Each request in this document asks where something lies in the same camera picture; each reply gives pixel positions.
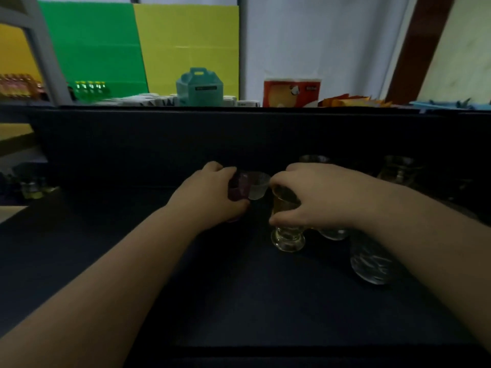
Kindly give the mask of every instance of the green panel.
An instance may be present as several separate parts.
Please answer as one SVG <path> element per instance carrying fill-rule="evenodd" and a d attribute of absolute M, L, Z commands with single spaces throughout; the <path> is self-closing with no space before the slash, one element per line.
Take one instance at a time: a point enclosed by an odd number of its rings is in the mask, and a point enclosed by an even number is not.
<path fill-rule="evenodd" d="M 68 82 L 106 81 L 114 97 L 148 92 L 132 4 L 40 5 Z"/>

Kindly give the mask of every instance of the person's right hand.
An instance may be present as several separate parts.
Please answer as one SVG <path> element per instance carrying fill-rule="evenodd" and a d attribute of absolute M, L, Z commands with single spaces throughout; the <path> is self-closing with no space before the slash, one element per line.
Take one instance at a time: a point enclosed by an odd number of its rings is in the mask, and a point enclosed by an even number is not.
<path fill-rule="evenodd" d="M 271 178 L 270 185 L 290 188 L 302 204 L 278 212 L 273 226 L 360 228 L 396 186 L 333 164 L 295 163 Z"/>

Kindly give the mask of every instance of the hand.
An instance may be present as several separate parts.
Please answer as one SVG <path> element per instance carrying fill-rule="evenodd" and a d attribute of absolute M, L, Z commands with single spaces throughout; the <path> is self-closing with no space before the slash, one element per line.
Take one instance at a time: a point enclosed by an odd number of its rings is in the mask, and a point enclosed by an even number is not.
<path fill-rule="evenodd" d="M 374 214 L 392 183 L 333 164 L 295 163 L 271 178 L 270 185 L 290 188 L 302 204 L 278 212 L 273 226 L 361 228 Z"/>
<path fill-rule="evenodd" d="M 198 233 L 244 214 L 249 200 L 232 202 L 227 197 L 228 182 L 236 170 L 210 161 L 182 183 L 165 208 L 181 215 Z"/>

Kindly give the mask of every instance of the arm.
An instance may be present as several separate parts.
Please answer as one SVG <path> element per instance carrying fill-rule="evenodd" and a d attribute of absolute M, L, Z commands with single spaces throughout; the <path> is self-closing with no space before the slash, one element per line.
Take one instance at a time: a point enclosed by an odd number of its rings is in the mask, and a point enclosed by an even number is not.
<path fill-rule="evenodd" d="M 326 164 L 292 164 L 271 179 L 301 206 L 276 226 L 353 227 L 392 252 L 491 351 L 491 228 L 407 187 Z"/>
<path fill-rule="evenodd" d="M 2 367 L 122 366 L 188 244 L 247 209 L 248 201 L 227 198 L 234 172 L 211 162 L 189 177 L 166 206 L 0 340 Z"/>

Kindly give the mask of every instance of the forearm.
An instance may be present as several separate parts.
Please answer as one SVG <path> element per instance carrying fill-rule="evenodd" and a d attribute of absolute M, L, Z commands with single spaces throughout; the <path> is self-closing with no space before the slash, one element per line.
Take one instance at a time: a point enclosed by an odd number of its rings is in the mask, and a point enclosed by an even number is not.
<path fill-rule="evenodd" d="M 406 187 L 381 201 L 367 233 L 491 349 L 491 229 Z"/>
<path fill-rule="evenodd" d="M 163 208 L 0 340 L 4 367 L 121 366 L 197 232 Z"/>

